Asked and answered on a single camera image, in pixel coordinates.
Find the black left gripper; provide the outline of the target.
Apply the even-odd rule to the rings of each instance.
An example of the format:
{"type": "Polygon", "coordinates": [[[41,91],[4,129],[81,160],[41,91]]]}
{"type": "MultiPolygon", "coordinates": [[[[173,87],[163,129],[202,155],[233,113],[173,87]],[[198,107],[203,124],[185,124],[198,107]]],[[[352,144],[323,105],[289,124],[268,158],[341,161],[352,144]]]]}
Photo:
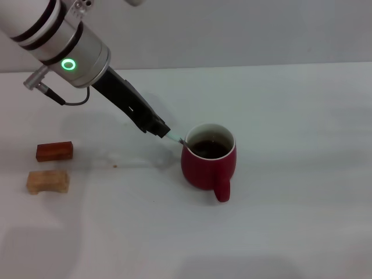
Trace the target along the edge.
{"type": "Polygon", "coordinates": [[[171,129],[150,107],[140,93],[111,67],[95,82],[93,88],[124,112],[144,133],[163,138],[171,129]]]}

